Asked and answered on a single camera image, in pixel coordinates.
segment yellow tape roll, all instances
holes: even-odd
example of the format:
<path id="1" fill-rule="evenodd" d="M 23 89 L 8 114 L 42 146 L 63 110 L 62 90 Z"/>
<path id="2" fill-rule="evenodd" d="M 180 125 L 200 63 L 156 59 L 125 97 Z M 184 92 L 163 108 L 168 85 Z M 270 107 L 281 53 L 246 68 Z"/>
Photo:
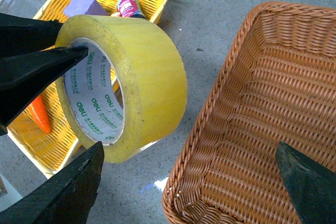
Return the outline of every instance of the yellow tape roll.
<path id="1" fill-rule="evenodd" d="M 86 59 L 56 81 L 62 108 L 86 148 L 104 144 L 105 160 L 120 163 L 172 133 L 186 107 L 187 82 L 173 42 L 139 18 L 78 15 L 56 47 L 87 46 Z M 120 106 L 111 85 L 115 70 Z"/>

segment orange carrot toy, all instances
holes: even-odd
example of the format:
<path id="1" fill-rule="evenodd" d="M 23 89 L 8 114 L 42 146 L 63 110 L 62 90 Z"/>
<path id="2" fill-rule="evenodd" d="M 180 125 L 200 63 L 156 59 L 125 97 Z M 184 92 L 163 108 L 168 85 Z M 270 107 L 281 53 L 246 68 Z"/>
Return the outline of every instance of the orange carrot toy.
<path id="1" fill-rule="evenodd" d="M 38 95 L 38 97 L 28 106 L 28 110 L 32 115 L 34 122 L 37 123 L 43 131 L 49 134 L 51 132 L 49 118 L 41 95 Z"/>

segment gray floor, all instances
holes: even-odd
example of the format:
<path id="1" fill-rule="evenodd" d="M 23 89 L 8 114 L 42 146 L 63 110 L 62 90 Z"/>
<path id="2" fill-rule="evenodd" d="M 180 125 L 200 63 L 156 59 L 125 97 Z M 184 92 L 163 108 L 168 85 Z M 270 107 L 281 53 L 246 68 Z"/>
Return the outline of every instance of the gray floor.
<path id="1" fill-rule="evenodd" d="M 11 14 L 33 17 L 46 0 L 18 0 Z M 241 22 L 255 5 L 275 0 L 170 0 L 160 26 L 175 42 L 188 77 L 188 106 L 178 129 L 121 165 L 105 163 L 88 223 L 166 223 L 161 208 L 168 177 L 206 100 Z M 277 0 L 336 8 L 336 0 Z M 0 171 L 23 196 L 45 178 L 7 137 Z"/>

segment red label on can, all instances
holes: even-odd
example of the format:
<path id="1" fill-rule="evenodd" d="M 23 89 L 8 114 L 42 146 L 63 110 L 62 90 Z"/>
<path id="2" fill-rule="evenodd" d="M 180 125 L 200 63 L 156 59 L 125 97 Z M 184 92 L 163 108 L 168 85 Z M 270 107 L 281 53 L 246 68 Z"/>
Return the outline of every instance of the red label on can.
<path id="1" fill-rule="evenodd" d="M 131 17 L 136 14 L 143 15 L 137 0 L 119 0 L 117 10 L 122 17 Z"/>

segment tape core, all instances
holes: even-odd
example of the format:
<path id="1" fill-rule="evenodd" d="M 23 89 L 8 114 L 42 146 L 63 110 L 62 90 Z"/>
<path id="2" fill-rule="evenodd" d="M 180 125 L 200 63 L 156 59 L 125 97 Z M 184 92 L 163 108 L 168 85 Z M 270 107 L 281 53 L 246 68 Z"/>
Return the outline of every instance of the tape core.
<path id="1" fill-rule="evenodd" d="M 118 141 L 125 126 L 125 102 L 120 106 L 113 85 L 122 84 L 106 53 L 87 38 L 73 40 L 69 47 L 85 46 L 88 55 L 64 74 L 64 87 L 72 114 L 85 134 L 94 142 L 104 145 Z M 111 81 L 111 67 L 116 78 Z"/>

